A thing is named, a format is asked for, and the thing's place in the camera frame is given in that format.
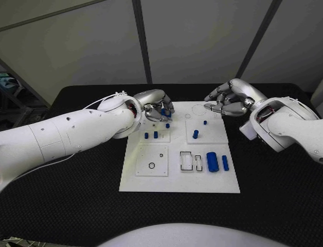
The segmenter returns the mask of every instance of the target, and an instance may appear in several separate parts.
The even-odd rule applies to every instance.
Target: small blue block
[[[193,139],[197,139],[197,136],[198,136],[198,131],[194,130],[194,131],[193,131]]]
[[[216,153],[214,152],[209,152],[206,154],[206,158],[207,158],[207,170],[210,172],[219,171],[219,163],[217,163]]]
[[[224,155],[222,155],[222,161],[223,161],[223,169],[224,169],[224,171],[229,171],[227,161],[226,161],[226,156]]]

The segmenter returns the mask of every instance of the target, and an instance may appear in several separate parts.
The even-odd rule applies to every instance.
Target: black table
[[[266,97],[310,105],[292,84],[255,84]],[[201,101],[214,84],[66,87],[48,117],[115,91],[162,89],[172,101]],[[323,246],[323,165],[298,145],[281,153],[248,141],[243,117],[223,117],[240,194],[118,192],[126,139],[110,140],[12,182],[0,194],[0,233],[40,242],[95,246],[142,226],[188,222],[224,226],[289,246]]]

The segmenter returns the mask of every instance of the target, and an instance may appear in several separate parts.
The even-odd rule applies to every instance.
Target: robotic hand
[[[217,105],[207,103],[204,108],[222,116],[240,116],[250,110],[249,120],[239,127],[249,140],[258,137],[276,152],[298,143],[312,160],[323,164],[323,119],[302,103],[289,97],[268,99],[239,79],[222,84],[204,101],[213,98]]]
[[[167,113],[174,112],[162,90],[148,90],[134,97],[123,92],[110,96],[99,100],[96,110],[86,108],[97,101],[79,111],[0,132],[0,192],[43,163],[87,150],[110,138],[126,137],[139,127],[142,112],[149,121],[171,121],[161,115],[162,107]]]

